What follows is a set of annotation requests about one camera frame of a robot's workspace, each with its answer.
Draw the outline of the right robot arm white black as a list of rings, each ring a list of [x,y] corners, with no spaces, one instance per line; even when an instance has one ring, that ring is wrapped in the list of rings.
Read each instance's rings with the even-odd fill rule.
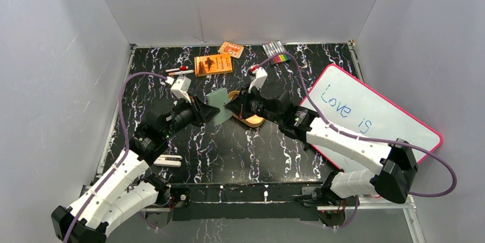
[[[406,202],[418,170],[412,149],[397,139],[381,145],[347,137],[336,125],[319,125],[319,114],[295,105],[278,83],[261,89],[245,86],[224,107],[241,119],[253,115],[278,125],[285,136],[322,146],[357,161],[365,168],[353,172],[333,172],[320,188],[305,188],[296,202],[306,207],[345,204],[353,196],[378,195],[395,204]]]

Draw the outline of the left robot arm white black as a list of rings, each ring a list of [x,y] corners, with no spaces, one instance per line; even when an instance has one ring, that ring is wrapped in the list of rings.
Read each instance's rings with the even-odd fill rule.
[[[105,242],[108,235],[141,209],[165,206],[168,183],[151,174],[134,189],[129,186],[168,148],[169,140],[188,125],[203,126],[220,109],[191,95],[154,103],[125,149],[102,177],[78,200],[51,214],[56,237],[63,242]]]

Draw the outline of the tan oval tray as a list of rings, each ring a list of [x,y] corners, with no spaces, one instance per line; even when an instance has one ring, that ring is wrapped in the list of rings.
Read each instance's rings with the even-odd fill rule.
[[[228,98],[232,101],[240,92],[238,90],[234,90],[228,93]],[[257,115],[253,115],[249,118],[246,119],[241,119],[238,117],[238,115],[232,113],[232,117],[234,117],[236,120],[239,120],[243,124],[249,126],[250,128],[258,128],[260,127],[265,119],[262,117],[259,117]]]

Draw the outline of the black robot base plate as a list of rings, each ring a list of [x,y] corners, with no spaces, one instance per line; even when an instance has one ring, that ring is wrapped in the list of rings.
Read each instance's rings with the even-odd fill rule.
[[[352,215],[354,197],[330,196],[321,182],[172,184],[154,205],[141,211],[151,225],[208,219],[285,219],[339,227]]]

